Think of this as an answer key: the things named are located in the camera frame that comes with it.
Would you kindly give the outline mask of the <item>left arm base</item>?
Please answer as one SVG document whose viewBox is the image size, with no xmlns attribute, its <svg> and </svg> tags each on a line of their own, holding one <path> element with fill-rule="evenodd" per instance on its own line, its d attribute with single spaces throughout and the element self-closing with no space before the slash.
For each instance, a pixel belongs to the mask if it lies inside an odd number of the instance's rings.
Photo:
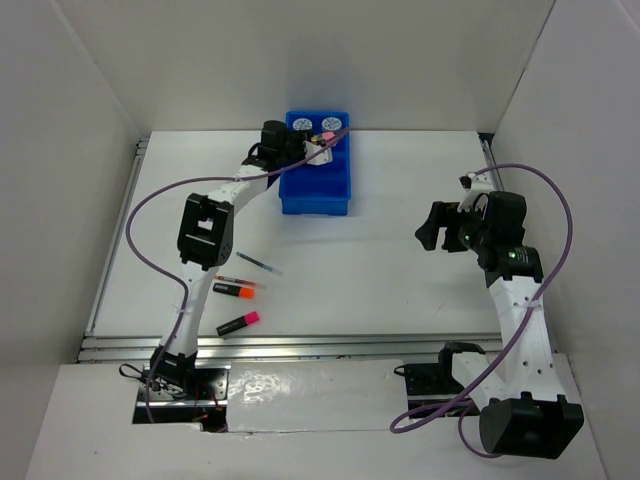
<svg viewBox="0 0 640 480">
<path fill-rule="evenodd" d="M 206 432 L 227 431 L 228 368 L 198 369 L 183 386 L 156 376 L 149 391 L 146 391 L 148 369 L 124 363 L 118 373 L 138 384 L 134 425 L 150 424 L 148 412 L 151 412 L 156 424 L 194 424 Z"/>
</svg>

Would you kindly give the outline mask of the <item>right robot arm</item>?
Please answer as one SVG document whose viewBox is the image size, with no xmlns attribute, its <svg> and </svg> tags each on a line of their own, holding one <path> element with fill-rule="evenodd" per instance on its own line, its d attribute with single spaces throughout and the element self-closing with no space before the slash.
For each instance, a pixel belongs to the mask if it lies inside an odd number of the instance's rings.
<svg viewBox="0 0 640 480">
<path fill-rule="evenodd" d="M 526 213 L 525 199 L 509 192 L 436 201 L 415 236 L 427 251 L 440 246 L 476 254 L 504 342 L 494 360 L 475 344 L 446 344 L 438 384 L 448 392 L 463 388 L 473 401 L 486 454 L 557 459 L 582 428 L 584 413 L 556 373 L 542 298 L 549 277 L 537 250 L 523 242 Z"/>
</svg>

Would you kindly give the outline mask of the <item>blue pen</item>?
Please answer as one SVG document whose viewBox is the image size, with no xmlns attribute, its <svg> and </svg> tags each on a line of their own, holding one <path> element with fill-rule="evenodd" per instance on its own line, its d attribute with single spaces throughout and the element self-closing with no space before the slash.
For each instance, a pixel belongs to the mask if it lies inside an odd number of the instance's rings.
<svg viewBox="0 0 640 480">
<path fill-rule="evenodd" d="M 274 274 L 274 275 L 277 275 L 277 276 L 280 276 L 280 277 L 283 276 L 283 272 L 281 270 L 277 269 L 276 267 L 268 265 L 268 264 L 266 264 L 266 263 L 264 263 L 262 261 L 259 261 L 259 260 L 255 259 L 255 258 L 253 258 L 253 257 L 251 257 L 249 255 L 246 255 L 246 254 L 244 254 L 242 252 L 237 251 L 236 252 L 236 256 L 238 258 L 241 258 L 242 260 L 245 260 L 245 261 L 251 263 L 252 265 L 255 265 L 255 266 L 257 266 L 257 267 L 259 267 L 259 268 L 261 268 L 261 269 L 263 269 L 263 270 L 265 270 L 267 272 L 270 272 L 271 274 Z"/>
</svg>

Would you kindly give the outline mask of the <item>blue cleaning gel jar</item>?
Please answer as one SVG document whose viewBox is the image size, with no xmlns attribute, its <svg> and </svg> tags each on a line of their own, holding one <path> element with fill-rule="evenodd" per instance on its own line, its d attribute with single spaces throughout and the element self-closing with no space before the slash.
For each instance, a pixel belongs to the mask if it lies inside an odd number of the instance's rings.
<svg viewBox="0 0 640 480">
<path fill-rule="evenodd" d="M 294 131 L 313 131 L 314 125 L 311 118 L 296 116 L 291 122 L 291 127 Z"/>
<path fill-rule="evenodd" d="M 337 134 L 344 128 L 342 119 L 338 116 L 328 116 L 321 121 L 323 134 Z"/>
</svg>

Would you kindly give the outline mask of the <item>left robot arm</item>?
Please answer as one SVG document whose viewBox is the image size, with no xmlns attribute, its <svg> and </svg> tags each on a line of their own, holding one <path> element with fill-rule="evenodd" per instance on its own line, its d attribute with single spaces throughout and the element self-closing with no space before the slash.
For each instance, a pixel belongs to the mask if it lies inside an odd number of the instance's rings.
<svg viewBox="0 0 640 480">
<path fill-rule="evenodd" d="M 198 330 L 214 275 L 233 250 L 234 217 L 278 178 L 277 171 L 306 158 L 312 131 L 290 129 L 281 121 L 263 124 L 254 146 L 231 180 L 207 194 L 190 194 L 178 231 L 177 248 L 186 298 L 177 304 L 176 324 L 151 357 L 154 376 L 176 399 L 197 390 Z"/>
</svg>

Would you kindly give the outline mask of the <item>orange highlighter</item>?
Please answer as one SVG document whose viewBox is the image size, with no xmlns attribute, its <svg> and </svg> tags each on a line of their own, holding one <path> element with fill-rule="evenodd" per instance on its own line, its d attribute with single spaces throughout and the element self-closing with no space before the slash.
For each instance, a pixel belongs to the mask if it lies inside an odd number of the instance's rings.
<svg viewBox="0 0 640 480">
<path fill-rule="evenodd" d="M 244 299 L 253 299 L 255 296 L 255 290 L 253 288 L 219 282 L 213 284 L 212 291 Z"/>
</svg>

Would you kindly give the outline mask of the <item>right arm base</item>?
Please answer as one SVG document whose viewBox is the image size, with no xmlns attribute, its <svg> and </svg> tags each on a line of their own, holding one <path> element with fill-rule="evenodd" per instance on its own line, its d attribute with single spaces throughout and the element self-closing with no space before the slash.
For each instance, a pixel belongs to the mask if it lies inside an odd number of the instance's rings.
<svg viewBox="0 0 640 480">
<path fill-rule="evenodd" d="M 485 351 L 478 344 L 450 341 L 439 351 L 435 363 L 409 363 L 394 368 L 393 373 L 404 380 L 410 407 L 448 400 L 463 390 L 452 375 L 453 355 L 461 353 Z"/>
</svg>

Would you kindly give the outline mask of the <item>pink highlighter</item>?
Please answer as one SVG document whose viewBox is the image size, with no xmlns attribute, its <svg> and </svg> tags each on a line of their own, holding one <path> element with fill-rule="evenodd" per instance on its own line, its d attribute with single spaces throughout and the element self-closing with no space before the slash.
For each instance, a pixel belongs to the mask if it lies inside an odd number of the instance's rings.
<svg viewBox="0 0 640 480">
<path fill-rule="evenodd" d="M 254 311 L 224 323 L 216 328 L 219 337 L 225 337 L 260 321 L 260 315 Z"/>
</svg>

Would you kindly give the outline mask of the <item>red pen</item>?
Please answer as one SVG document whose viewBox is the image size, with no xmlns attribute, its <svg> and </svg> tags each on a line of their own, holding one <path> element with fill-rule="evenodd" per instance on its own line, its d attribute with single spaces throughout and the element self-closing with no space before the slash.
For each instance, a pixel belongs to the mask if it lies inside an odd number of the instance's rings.
<svg viewBox="0 0 640 480">
<path fill-rule="evenodd" d="M 245 287 L 252 287 L 252 288 L 264 288 L 265 287 L 265 285 L 257 283 L 257 282 L 244 280 L 244 279 L 239 279 L 239 278 L 234 278 L 234 277 L 223 276 L 223 275 L 214 275 L 214 279 L 222 281 L 222 282 L 236 284 L 236 285 L 243 285 Z"/>
</svg>

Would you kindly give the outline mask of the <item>pink capped bottle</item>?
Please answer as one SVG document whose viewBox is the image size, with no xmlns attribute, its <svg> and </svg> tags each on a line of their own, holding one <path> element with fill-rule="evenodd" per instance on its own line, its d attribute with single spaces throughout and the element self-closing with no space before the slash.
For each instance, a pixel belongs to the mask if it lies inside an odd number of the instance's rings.
<svg viewBox="0 0 640 480">
<path fill-rule="evenodd" d="M 325 146 L 335 138 L 335 133 L 326 131 L 311 137 L 310 142 L 314 145 Z"/>
</svg>

